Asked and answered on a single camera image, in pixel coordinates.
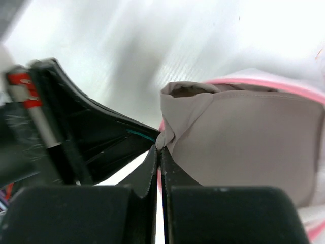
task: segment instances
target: pink edge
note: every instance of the pink edge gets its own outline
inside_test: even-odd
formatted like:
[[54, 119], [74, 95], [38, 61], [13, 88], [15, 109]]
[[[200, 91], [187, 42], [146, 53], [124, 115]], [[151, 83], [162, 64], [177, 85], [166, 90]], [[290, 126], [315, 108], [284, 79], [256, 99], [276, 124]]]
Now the pink edge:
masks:
[[[325, 96], [318, 94], [316, 92], [307, 90], [305, 88], [301, 88], [295, 85], [287, 85], [282, 83], [277, 83], [273, 81], [265, 81], [258, 79], [247, 79], [247, 78], [225, 78], [225, 79], [215, 79], [204, 82], [205, 84], [229, 84], [229, 83], [240, 83], [240, 84], [249, 84], [249, 85], [259, 85], [266, 86], [279, 90], [286, 90], [289, 93], [293, 93], [296, 95], [300, 95], [305, 98], [309, 98], [316, 102], [325, 104]], [[163, 131], [165, 129], [164, 121], [161, 122], [159, 126], [159, 131]]]
[[322, 231], [325, 229], [325, 221], [321, 222], [319, 225], [317, 225], [316, 227], [310, 229], [309, 231], [307, 231], [308, 237], [310, 241], [315, 240], [319, 234], [322, 233]]

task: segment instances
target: blurry background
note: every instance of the blurry background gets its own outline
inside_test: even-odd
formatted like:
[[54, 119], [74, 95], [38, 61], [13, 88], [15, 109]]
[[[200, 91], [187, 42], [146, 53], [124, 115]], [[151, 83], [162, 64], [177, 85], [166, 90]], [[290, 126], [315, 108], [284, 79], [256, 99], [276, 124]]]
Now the blurry background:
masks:
[[[1, 1], [0, 35], [20, 3]], [[158, 128], [159, 90], [171, 81], [258, 68], [323, 82], [324, 10], [324, 1], [26, 0], [2, 43], [22, 65], [57, 58], [91, 98]]]

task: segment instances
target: red wire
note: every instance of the red wire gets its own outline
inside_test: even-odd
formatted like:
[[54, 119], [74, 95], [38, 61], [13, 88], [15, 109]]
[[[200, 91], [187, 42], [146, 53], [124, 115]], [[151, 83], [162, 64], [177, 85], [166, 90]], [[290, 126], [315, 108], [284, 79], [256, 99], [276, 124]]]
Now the red wire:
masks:
[[9, 200], [11, 198], [11, 193], [12, 193], [12, 188], [13, 187], [14, 187], [14, 184], [13, 183], [11, 183], [11, 184], [8, 185], [6, 200]]

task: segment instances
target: green wire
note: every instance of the green wire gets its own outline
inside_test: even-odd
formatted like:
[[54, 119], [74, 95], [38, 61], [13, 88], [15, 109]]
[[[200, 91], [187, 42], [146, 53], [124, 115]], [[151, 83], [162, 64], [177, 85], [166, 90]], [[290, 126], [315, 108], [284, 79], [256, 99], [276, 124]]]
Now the green wire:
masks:
[[142, 136], [143, 138], [146, 138], [146, 139], [148, 139], [148, 140], [150, 140], [150, 141], [156, 142], [156, 140], [154, 140], [154, 139], [152, 139], [151, 137], [146, 136], [146, 135], [144, 135], [144, 134], [142, 134], [142, 133], [140, 133], [140, 132], [136, 132], [136, 131], [129, 130], [129, 129], [127, 129], [126, 131], [127, 131], [127, 132], [130, 132], [130, 133], [132, 133], [132, 134], [135, 134], [135, 135]]

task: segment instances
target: gray fabric pouch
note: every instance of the gray fabric pouch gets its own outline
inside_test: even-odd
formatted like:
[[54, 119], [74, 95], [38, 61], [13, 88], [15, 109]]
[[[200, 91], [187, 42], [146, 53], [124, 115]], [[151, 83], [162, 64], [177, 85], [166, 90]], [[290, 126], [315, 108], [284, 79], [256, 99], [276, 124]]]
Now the gray fabric pouch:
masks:
[[172, 82], [161, 90], [166, 146], [204, 186], [274, 186], [297, 207], [314, 194], [324, 107], [252, 85]]

